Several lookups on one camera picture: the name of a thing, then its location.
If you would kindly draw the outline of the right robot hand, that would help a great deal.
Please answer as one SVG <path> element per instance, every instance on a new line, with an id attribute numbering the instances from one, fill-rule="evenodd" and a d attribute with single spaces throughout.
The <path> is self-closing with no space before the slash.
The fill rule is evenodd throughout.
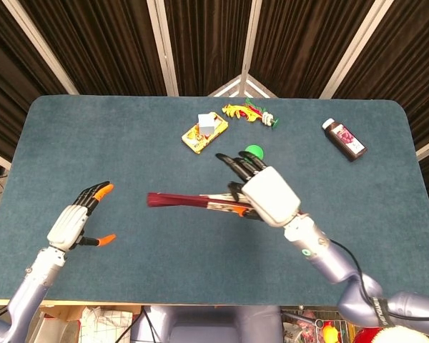
<path id="1" fill-rule="evenodd" d="M 300 198 L 274 167 L 249 151 L 235 158 L 222 153 L 216 157 L 242 180 L 228 184 L 233 198 L 238 201 L 243 195 L 271 227 L 283 227 L 299 214 Z"/>

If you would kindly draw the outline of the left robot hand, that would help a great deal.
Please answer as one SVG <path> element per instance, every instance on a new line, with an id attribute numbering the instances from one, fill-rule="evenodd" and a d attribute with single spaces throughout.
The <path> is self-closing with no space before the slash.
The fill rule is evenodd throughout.
<path id="1" fill-rule="evenodd" d="M 86 237 L 84 226 L 100 201 L 113 188 L 113 183 L 106 181 L 81 191 L 75 201 L 62 211 L 49 231 L 49 245 L 67 252 L 77 246 L 104 247 L 112 243 L 117 238 L 116 234 L 102 238 Z"/>

